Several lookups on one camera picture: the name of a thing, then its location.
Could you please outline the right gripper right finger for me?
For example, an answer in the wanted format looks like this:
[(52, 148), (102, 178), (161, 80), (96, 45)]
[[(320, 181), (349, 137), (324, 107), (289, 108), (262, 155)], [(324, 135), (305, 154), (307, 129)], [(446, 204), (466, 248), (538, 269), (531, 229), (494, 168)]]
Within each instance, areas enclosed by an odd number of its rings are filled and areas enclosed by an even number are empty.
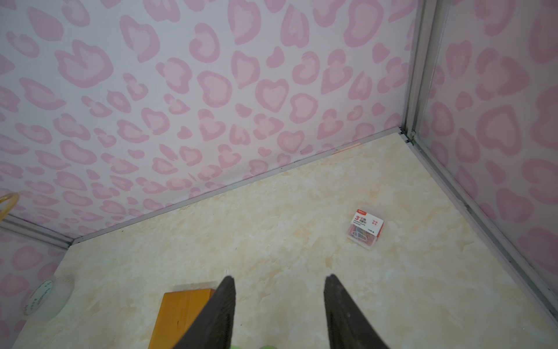
[(326, 277), (323, 295), (331, 349), (388, 349), (336, 275)]

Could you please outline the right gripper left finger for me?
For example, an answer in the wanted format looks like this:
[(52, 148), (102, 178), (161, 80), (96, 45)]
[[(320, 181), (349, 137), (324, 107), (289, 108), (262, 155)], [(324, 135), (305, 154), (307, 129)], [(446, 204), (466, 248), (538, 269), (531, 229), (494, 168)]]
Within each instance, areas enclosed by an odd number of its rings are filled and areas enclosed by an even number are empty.
[(235, 305), (235, 280), (225, 276), (174, 349), (232, 348)]

